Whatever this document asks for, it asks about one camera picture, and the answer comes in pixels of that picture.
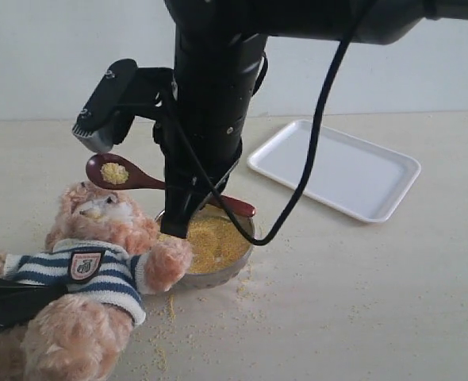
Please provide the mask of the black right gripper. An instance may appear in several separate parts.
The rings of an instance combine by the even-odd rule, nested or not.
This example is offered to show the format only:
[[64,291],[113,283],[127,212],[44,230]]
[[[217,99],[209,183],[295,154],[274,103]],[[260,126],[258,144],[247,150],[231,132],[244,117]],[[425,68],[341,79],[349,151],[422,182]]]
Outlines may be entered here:
[[192,217],[207,205],[241,210],[242,202],[222,194],[239,163],[241,149],[231,160],[202,162],[193,142],[176,121],[162,120],[153,127],[153,139],[164,154],[165,206],[160,232],[185,239]]

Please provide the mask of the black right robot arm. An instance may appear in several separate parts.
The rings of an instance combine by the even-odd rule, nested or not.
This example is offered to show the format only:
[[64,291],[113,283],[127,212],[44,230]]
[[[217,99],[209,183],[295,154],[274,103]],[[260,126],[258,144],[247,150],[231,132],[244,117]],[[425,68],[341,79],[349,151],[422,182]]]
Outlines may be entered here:
[[163,233],[185,237],[191,218],[218,198],[237,165],[252,95],[263,81],[270,36],[335,40],[338,48],[313,117],[301,180],[268,239],[282,227],[313,169],[320,124],[350,43],[391,44],[418,21],[468,20],[468,1],[169,1],[175,22],[174,82],[160,97],[165,156]]

